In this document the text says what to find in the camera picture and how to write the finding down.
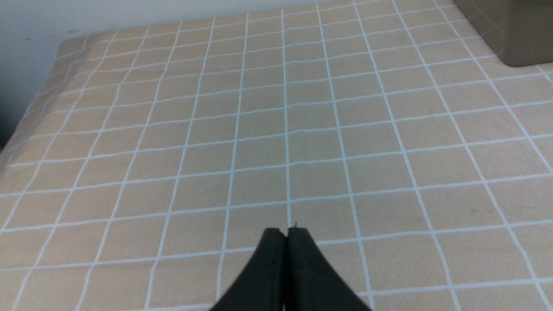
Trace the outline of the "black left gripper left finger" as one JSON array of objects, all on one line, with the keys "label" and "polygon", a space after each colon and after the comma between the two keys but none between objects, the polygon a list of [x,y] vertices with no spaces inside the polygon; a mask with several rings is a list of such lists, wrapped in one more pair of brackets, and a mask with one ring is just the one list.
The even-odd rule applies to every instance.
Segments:
[{"label": "black left gripper left finger", "polygon": [[264,230],[255,252],[212,311],[280,311],[286,237],[278,228]]}]

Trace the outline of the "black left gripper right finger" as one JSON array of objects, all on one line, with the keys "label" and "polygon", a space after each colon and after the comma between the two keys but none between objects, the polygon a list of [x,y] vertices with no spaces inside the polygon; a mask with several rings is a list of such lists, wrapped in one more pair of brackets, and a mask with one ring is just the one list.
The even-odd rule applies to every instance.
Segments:
[{"label": "black left gripper right finger", "polygon": [[369,311],[338,275],[306,228],[288,230],[286,311]]}]

